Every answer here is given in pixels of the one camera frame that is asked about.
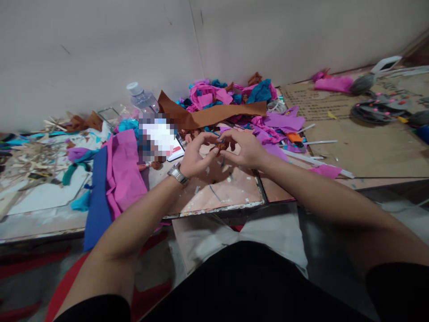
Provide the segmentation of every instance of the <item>person's right hand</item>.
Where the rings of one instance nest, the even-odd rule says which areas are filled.
[[[228,160],[248,169],[258,170],[269,159],[270,154],[250,132],[238,132],[231,129],[225,131],[219,140],[230,142],[232,147],[234,147],[235,143],[238,143],[241,147],[239,155],[224,150],[221,150],[220,154],[224,155]]]

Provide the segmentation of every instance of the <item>white wall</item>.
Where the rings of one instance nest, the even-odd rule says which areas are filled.
[[[186,0],[0,0],[0,131],[128,102],[132,81],[173,98],[201,78]]]
[[[128,102],[131,81],[175,100],[204,76],[281,85],[368,65],[427,29],[428,12],[427,0],[0,0],[0,131]]]
[[[429,28],[428,0],[190,0],[204,74],[275,85],[376,63]]]

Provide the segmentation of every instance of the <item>hand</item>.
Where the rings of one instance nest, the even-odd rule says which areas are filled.
[[[233,154],[229,151],[220,151],[221,155],[224,155],[228,160],[242,165],[249,169],[260,169],[264,162],[267,162],[270,154],[264,149],[259,143],[258,139],[251,133],[238,132],[237,130],[231,129],[225,131],[221,136],[220,140],[230,142],[231,146],[238,143],[241,147],[239,155]]]
[[[216,157],[219,152],[218,148],[211,150],[206,157],[203,159],[200,154],[201,145],[206,143],[217,144],[220,143],[219,137],[213,133],[201,132],[195,139],[188,144],[185,151],[185,156],[180,164],[180,172],[191,179],[198,173],[203,172],[207,169],[212,160]]]

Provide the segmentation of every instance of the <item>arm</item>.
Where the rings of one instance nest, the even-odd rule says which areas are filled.
[[[201,133],[188,145],[180,166],[187,178],[204,171],[216,157],[217,148],[204,159],[199,154],[206,141],[219,142],[216,135]],[[83,264],[57,316],[81,301],[103,294],[121,295],[131,305],[139,252],[181,189],[182,184],[169,176],[113,222]]]
[[[239,155],[220,153],[231,161],[270,176],[301,204],[333,224],[352,259],[366,272],[382,263],[429,265],[429,247],[411,230],[354,190],[268,154],[245,132],[224,132],[221,140],[237,142]]]

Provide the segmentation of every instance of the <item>white cloth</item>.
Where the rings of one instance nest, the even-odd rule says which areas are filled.
[[[295,202],[269,206],[250,216],[241,232],[235,232],[213,214],[172,221],[187,274],[228,245],[259,242],[293,262],[307,276],[307,257]]]

